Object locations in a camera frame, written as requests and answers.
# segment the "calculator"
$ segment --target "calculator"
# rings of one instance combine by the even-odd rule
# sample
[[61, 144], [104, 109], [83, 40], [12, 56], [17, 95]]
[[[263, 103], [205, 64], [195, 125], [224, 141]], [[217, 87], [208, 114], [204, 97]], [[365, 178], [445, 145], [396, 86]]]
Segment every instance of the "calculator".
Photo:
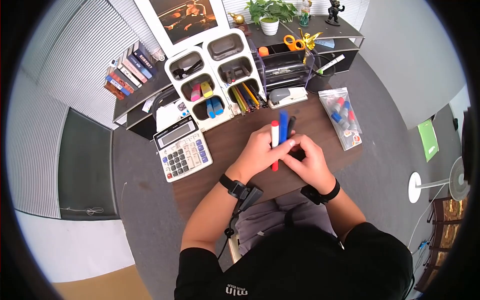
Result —
[[204, 135], [191, 115], [153, 136], [168, 182], [193, 174], [213, 163]]

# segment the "hand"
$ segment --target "hand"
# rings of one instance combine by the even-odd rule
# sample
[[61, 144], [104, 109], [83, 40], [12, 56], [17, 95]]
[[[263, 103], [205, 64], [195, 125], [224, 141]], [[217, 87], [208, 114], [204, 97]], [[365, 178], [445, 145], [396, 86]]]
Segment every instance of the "hand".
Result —
[[304, 134], [296, 134], [292, 139], [305, 151], [305, 158], [298, 161], [286, 154], [281, 158], [283, 162], [320, 194], [331, 192], [335, 187], [335, 177], [327, 167], [322, 149]]
[[238, 180], [246, 184], [254, 175], [268, 168], [275, 161], [282, 159], [295, 145], [293, 139], [286, 140], [281, 145], [272, 149], [271, 125], [252, 132], [245, 149], [237, 161], [225, 172], [231, 180]]

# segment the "orange scissors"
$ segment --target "orange scissors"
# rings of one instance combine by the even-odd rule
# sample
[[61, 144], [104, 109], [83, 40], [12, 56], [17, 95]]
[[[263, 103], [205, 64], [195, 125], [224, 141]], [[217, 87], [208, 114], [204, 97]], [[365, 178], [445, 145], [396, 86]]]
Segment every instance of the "orange scissors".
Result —
[[301, 39], [295, 39], [292, 35], [286, 35], [283, 37], [283, 42], [285, 43], [285, 45], [288, 46], [288, 48], [290, 49], [290, 51], [296, 51], [296, 50], [303, 50], [305, 49], [305, 42], [302, 41]]

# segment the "black figurine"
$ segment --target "black figurine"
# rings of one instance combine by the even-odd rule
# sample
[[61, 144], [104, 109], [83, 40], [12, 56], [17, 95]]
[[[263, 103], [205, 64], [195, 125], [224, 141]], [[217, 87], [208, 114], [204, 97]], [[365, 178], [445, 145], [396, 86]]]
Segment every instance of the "black figurine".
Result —
[[327, 24], [330, 24], [332, 26], [340, 26], [338, 23], [338, 12], [342, 12], [345, 10], [345, 5], [342, 5], [342, 9], [339, 9], [340, 7], [340, 1], [337, 0], [330, 0], [330, 4], [332, 5], [331, 7], [328, 8], [328, 20], [325, 20]]

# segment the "gray carpet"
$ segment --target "gray carpet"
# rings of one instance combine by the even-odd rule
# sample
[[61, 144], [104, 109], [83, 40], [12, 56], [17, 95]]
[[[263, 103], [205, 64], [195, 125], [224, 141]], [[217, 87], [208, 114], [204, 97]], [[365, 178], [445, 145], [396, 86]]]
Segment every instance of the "gray carpet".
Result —
[[[452, 113], [447, 106], [433, 122], [440, 151], [426, 163], [418, 131], [407, 131], [388, 91], [360, 55], [350, 72], [335, 75], [330, 83], [334, 88], [348, 87], [363, 130], [361, 158], [335, 176], [368, 221], [408, 244], [429, 195], [436, 192], [422, 191], [419, 201], [411, 204], [407, 194], [410, 174], [419, 172], [422, 182], [447, 178], [460, 156]], [[185, 223], [176, 211], [171, 185], [165, 181], [154, 144], [123, 128], [114, 131], [113, 143], [116, 197], [138, 271], [154, 299], [172, 299]], [[420, 221], [411, 250], [432, 233], [424, 220], [427, 215]], [[223, 242], [222, 237], [217, 248]], [[224, 270], [231, 265], [228, 251], [220, 265]], [[422, 269], [415, 274], [417, 279]]]

